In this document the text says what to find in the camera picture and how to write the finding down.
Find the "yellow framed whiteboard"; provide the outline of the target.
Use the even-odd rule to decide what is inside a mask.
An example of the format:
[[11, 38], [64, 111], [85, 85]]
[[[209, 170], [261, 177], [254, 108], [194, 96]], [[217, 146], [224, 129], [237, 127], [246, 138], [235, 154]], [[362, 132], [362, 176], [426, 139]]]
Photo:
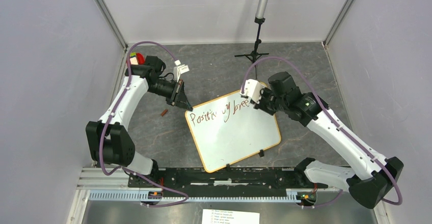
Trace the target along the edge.
[[254, 109], [240, 91], [196, 105], [184, 116], [208, 173], [259, 154], [282, 140], [276, 116]]

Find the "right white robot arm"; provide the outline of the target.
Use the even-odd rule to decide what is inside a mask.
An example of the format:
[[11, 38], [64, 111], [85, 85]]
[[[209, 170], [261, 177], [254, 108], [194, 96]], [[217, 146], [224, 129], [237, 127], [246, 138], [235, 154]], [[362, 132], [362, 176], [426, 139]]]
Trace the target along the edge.
[[254, 109], [269, 115], [283, 112], [321, 137], [347, 163], [347, 167], [329, 165], [307, 157], [295, 167], [294, 181], [300, 187], [321, 183], [348, 192], [361, 206], [373, 209], [379, 202], [390, 203], [386, 194], [394, 189], [402, 203], [397, 181], [404, 163], [396, 156], [386, 157], [355, 135], [313, 92], [303, 93], [288, 72], [269, 79], [269, 87], [245, 80], [241, 95]]

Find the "red marker cap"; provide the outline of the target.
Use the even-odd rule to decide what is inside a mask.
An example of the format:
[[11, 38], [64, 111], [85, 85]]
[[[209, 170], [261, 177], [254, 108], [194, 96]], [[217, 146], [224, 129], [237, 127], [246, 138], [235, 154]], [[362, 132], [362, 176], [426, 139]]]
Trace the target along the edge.
[[165, 109], [165, 110], [160, 114], [160, 116], [163, 117], [167, 112], [168, 112], [168, 109]]

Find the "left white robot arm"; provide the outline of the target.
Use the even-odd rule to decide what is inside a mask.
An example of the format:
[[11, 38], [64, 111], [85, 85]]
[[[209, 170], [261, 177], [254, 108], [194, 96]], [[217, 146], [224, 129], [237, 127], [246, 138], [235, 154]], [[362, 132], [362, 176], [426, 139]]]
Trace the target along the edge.
[[162, 75], [165, 69], [166, 64], [158, 57], [149, 55], [144, 58], [134, 52], [114, 101], [98, 121], [86, 125], [91, 158], [100, 165], [126, 167], [141, 174], [141, 181], [148, 187], [154, 187], [160, 181], [156, 161], [138, 153], [128, 134], [139, 101], [146, 93], [152, 93], [164, 97], [167, 105], [193, 110], [185, 94], [184, 81], [180, 78], [189, 71], [188, 65], [176, 60], [171, 80]]

